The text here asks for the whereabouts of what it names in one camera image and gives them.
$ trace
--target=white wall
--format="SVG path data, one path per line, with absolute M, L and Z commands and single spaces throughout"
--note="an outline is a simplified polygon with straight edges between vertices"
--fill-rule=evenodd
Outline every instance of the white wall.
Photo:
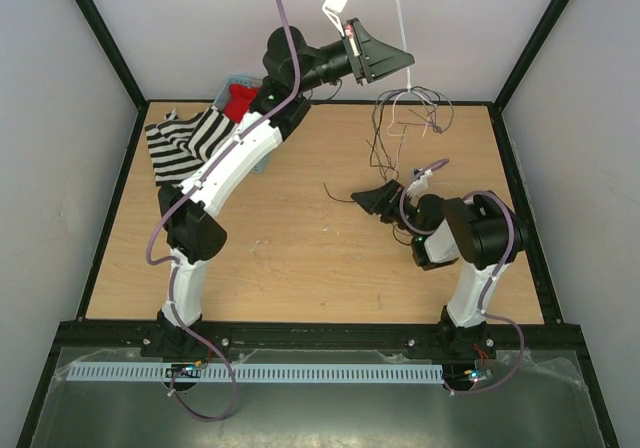
M 151 98 L 212 98 L 231 73 L 262 76 L 273 0 L 95 0 L 142 91 Z M 493 100 L 549 0 L 402 0 L 413 79 L 458 100 Z M 284 0 L 312 46 L 337 39 L 321 0 Z M 394 0 L 350 0 L 376 38 L 400 47 Z M 371 86 L 345 83 L 342 98 L 375 98 L 406 85 L 396 74 Z M 316 95 L 331 93 L 331 87 Z
M 506 111 L 567 321 L 640 438 L 640 0 L 572 0 Z
M 0 0 L 0 446 L 75 316 L 135 109 L 73 0 Z

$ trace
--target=plastic bin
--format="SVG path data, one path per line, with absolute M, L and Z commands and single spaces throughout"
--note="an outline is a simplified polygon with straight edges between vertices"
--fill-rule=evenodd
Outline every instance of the plastic bin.
M 239 85 L 247 86 L 249 88 L 256 88 L 262 85 L 262 80 L 259 78 L 252 78 L 250 76 L 243 76 L 243 75 L 230 76 L 227 79 L 227 82 L 225 83 L 224 88 L 222 88 L 220 93 L 218 93 L 218 96 L 216 96 L 216 99 L 213 100 L 213 106 L 215 106 L 219 111 L 222 111 L 224 109 L 225 105 L 231 98 L 229 87 L 232 84 L 239 84 Z M 253 171 L 254 173 L 264 173 L 264 170 L 266 169 L 268 163 L 269 163 L 269 155 L 262 158 L 256 164 L 256 166 L 253 167 L 251 171 Z

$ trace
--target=striped cloth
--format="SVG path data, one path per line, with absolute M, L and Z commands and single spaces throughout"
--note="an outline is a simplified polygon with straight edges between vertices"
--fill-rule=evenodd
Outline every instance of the striped cloth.
M 190 120 L 180 120 L 173 110 L 162 123 L 146 126 L 156 185 L 177 185 L 191 176 L 235 127 L 213 105 Z

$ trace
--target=white cable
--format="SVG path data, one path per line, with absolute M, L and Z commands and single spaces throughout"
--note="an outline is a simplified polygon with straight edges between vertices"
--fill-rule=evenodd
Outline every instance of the white cable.
M 404 21 L 402 19 L 402 8 L 400 7 L 400 0 L 396 0 L 396 7 L 398 9 L 398 21 L 400 22 L 400 36 L 402 37 L 402 49 L 405 53 L 409 53 L 407 50 L 407 37 L 404 33 Z M 407 66 L 407 90 L 411 89 L 411 68 Z

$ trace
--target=table surface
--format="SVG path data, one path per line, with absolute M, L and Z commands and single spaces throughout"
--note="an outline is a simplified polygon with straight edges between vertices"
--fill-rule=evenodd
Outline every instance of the table surface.
M 205 103 L 152 103 L 146 123 L 172 108 L 181 118 Z M 349 199 L 353 191 L 381 186 L 369 167 L 370 105 L 314 106 L 295 133 L 271 153 L 265 173 L 251 173 L 225 204 L 218 222 L 228 241 L 209 265 L 203 318 L 217 321 L 340 323 L 436 323 L 451 298 L 460 264 L 423 271 L 411 248 L 394 240 L 390 225 L 367 215 Z M 396 121 L 415 123 L 396 107 Z M 385 114 L 383 129 L 391 121 Z M 439 109 L 447 122 L 448 107 Z M 403 124 L 392 126 L 402 131 Z M 384 134 L 395 158 L 400 137 Z M 400 182 L 414 167 L 448 157 L 431 180 L 431 192 L 445 198 L 493 190 L 511 204 L 487 109 L 456 106 L 451 128 L 439 135 L 407 125 L 400 151 Z M 141 135 L 95 283 L 90 319 L 154 319 L 165 300 L 169 267 L 150 267 L 147 240 L 160 217 L 157 187 L 144 134 Z M 167 253 L 164 237 L 154 248 Z M 507 270 L 490 311 L 518 323 L 542 323 L 524 253 Z

